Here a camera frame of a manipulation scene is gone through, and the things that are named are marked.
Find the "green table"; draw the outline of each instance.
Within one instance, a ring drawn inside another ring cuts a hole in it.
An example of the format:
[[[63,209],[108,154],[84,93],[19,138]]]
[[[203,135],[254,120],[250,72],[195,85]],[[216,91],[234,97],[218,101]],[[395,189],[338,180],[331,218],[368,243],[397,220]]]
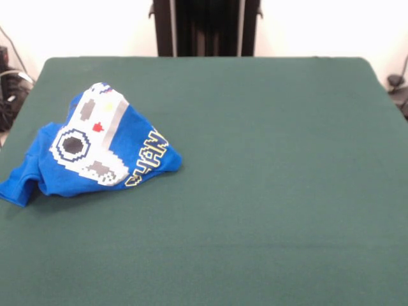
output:
[[[0,202],[1,306],[408,305],[408,129],[367,62],[51,59],[0,179],[100,81],[184,164],[127,191]]]

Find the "white pixel art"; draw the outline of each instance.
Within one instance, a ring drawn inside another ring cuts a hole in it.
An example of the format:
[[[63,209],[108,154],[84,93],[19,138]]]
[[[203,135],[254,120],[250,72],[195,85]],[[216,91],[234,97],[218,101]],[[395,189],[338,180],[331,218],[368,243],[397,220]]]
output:
[[[54,159],[81,177],[114,186],[129,175],[129,168],[109,146],[129,103],[104,83],[82,95],[71,120],[50,147]]]

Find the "black device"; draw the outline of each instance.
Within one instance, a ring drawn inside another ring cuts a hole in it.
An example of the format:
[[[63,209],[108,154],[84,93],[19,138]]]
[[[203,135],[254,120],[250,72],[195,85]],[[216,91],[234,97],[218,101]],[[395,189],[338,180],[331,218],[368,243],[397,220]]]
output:
[[[407,71],[408,55],[405,58],[402,72],[400,75],[392,74],[387,78],[388,85],[391,90],[388,92],[390,98],[394,101],[396,106],[403,113],[404,117],[408,120],[408,86],[403,87],[405,84],[405,72]]]
[[[8,51],[0,46],[0,75],[12,70],[8,65]],[[0,132],[11,129],[30,88],[18,73],[3,74],[0,77]]]
[[[8,69],[8,52],[7,48],[0,46],[0,73]],[[7,96],[7,81],[6,78],[0,78],[0,99]]]

